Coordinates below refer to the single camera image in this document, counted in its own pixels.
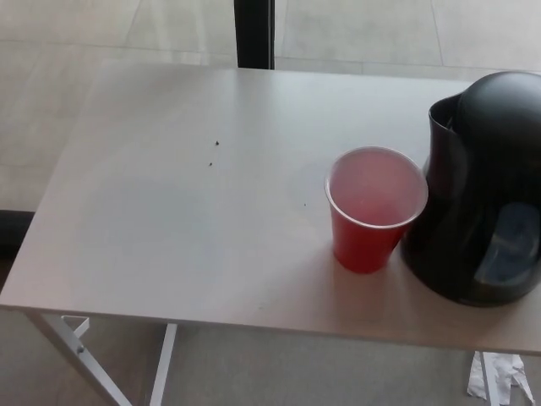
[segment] table top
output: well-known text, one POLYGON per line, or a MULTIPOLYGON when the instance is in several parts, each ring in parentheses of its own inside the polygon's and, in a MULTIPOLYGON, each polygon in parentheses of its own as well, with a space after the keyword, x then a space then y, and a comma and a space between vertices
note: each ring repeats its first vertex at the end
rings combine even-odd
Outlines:
POLYGON ((331 253, 334 158, 382 145, 422 165, 430 105, 466 87, 107 63, 0 305, 541 354, 539 288, 470 308, 396 252, 369 276, 331 253))

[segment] tile floor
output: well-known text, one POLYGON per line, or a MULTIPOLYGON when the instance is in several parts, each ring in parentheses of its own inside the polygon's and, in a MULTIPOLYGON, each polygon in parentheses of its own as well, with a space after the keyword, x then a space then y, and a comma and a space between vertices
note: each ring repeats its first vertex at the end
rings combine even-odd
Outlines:
MULTIPOLYGON (((276 0, 276 68, 475 80, 541 71, 539 0, 276 0)), ((35 210, 105 58, 235 66, 232 0, 0 0, 0 209, 35 210)), ((0 280, 9 269, 0 264, 0 280)), ((134 404, 163 327, 85 336, 134 404)), ((481 405, 471 354, 182 327, 164 404, 481 405)), ((541 359, 526 357, 541 399, 541 359)), ((513 404, 525 404, 514 392, 513 404)), ((0 311, 0 404, 101 404, 25 318, 0 311)))

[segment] black container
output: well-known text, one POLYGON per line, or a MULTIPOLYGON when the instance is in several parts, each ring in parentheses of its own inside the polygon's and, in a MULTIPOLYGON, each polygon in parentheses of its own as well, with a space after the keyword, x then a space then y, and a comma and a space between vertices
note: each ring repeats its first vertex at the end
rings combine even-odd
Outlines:
POLYGON ((402 241, 415 275, 467 305, 541 278, 541 77, 492 74, 429 111, 429 202, 402 241))

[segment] black pole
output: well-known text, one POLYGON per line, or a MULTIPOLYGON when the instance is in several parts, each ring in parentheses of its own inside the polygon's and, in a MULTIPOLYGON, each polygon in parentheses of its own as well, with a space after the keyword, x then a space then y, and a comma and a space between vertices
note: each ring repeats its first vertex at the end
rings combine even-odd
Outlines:
POLYGON ((239 68, 274 69, 274 1, 235 0, 239 68))

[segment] plastic cup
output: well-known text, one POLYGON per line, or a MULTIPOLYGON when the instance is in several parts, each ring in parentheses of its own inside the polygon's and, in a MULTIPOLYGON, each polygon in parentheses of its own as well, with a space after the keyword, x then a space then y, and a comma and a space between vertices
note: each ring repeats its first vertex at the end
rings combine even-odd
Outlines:
POLYGON ((417 165, 378 146, 338 158, 325 180, 325 192, 331 204, 335 257, 357 273, 385 265, 429 197, 417 165))

